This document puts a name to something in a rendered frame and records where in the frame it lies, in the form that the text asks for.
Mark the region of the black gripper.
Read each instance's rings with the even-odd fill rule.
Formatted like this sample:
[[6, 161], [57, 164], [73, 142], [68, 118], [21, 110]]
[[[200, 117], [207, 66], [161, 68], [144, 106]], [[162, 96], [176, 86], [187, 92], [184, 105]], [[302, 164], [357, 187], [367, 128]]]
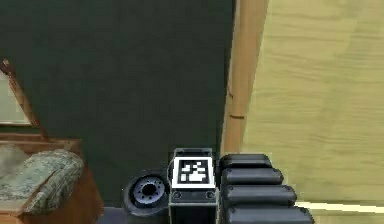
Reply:
[[169, 193], [167, 178], [159, 170], [132, 177], [122, 190], [127, 224], [169, 224]]

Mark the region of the brown wooden bed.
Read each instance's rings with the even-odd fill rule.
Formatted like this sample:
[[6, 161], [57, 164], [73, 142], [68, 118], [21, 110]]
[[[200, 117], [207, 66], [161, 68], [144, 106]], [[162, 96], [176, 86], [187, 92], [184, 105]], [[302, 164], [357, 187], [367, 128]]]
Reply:
[[[83, 158], [81, 141], [48, 138], [39, 134], [0, 133], [0, 145], [16, 144], [27, 154], [64, 148]], [[74, 185], [73, 193], [55, 211], [46, 215], [30, 215], [0, 211], [0, 224], [96, 224], [104, 204], [88, 165]]]

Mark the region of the grey patterned pillow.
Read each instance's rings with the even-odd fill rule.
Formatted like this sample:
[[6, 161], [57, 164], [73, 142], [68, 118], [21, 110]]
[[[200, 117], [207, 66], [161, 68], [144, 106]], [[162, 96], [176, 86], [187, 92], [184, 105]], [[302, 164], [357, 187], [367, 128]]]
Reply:
[[27, 155], [17, 145], [0, 145], [0, 211], [46, 214], [71, 195], [84, 162], [65, 149]]

